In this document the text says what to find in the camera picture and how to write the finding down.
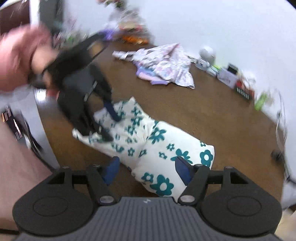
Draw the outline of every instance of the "white pillow with teal flowers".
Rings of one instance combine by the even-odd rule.
[[[203,164],[210,168],[215,157],[213,146],[163,121],[156,121],[143,150],[146,155],[139,157],[132,175],[149,192],[172,196],[176,201],[186,188],[175,170],[177,156],[192,165]]]
[[[77,129],[72,134],[110,157],[118,156],[148,191],[178,199],[186,186],[175,170],[177,156],[190,164],[201,163],[211,168],[213,146],[166,122],[151,119],[133,97],[116,103],[114,109],[123,117],[118,123],[106,109],[95,113],[95,119],[113,136],[113,142],[103,142],[96,133],[84,137]]]

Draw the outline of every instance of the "bolt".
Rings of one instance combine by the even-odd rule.
[[[194,202],[195,201],[195,198],[191,195],[184,195],[184,196],[181,196],[180,197],[180,200],[182,202],[187,202],[187,203],[190,203],[190,202]]]
[[[114,201],[114,198],[112,196],[102,196],[100,197],[100,202],[103,204],[112,203]]]

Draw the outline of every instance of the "purple and white cloth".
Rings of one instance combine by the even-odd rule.
[[[189,72],[190,59],[179,43],[151,49],[139,49],[136,52],[114,51],[113,56],[118,59],[133,61],[138,70],[142,69],[142,75],[137,74],[138,77],[149,80],[152,84],[174,82],[177,85],[195,89],[192,75]],[[152,71],[155,76],[147,74],[149,73],[148,70]]]

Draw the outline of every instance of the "brown floor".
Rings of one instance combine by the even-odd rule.
[[[132,63],[115,60],[114,50],[137,50],[137,46],[111,44],[96,61],[113,87],[113,100],[134,96],[152,118],[164,120],[215,147],[213,170],[234,166],[280,200],[283,170],[270,158],[277,147],[275,125],[252,104],[222,82],[191,67],[195,90],[175,84],[154,85],[136,77]],[[92,106],[102,108],[100,99]],[[84,169],[90,164],[106,164],[109,157],[72,138],[71,125],[57,109],[55,101],[38,103],[48,140],[61,166]],[[122,165],[110,186],[118,196],[153,196]],[[210,187],[209,192],[217,187]]]

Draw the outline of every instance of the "white box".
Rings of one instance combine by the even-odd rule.
[[[226,69],[221,69],[217,75],[218,80],[234,89],[236,82],[238,81],[238,76],[227,71]]]

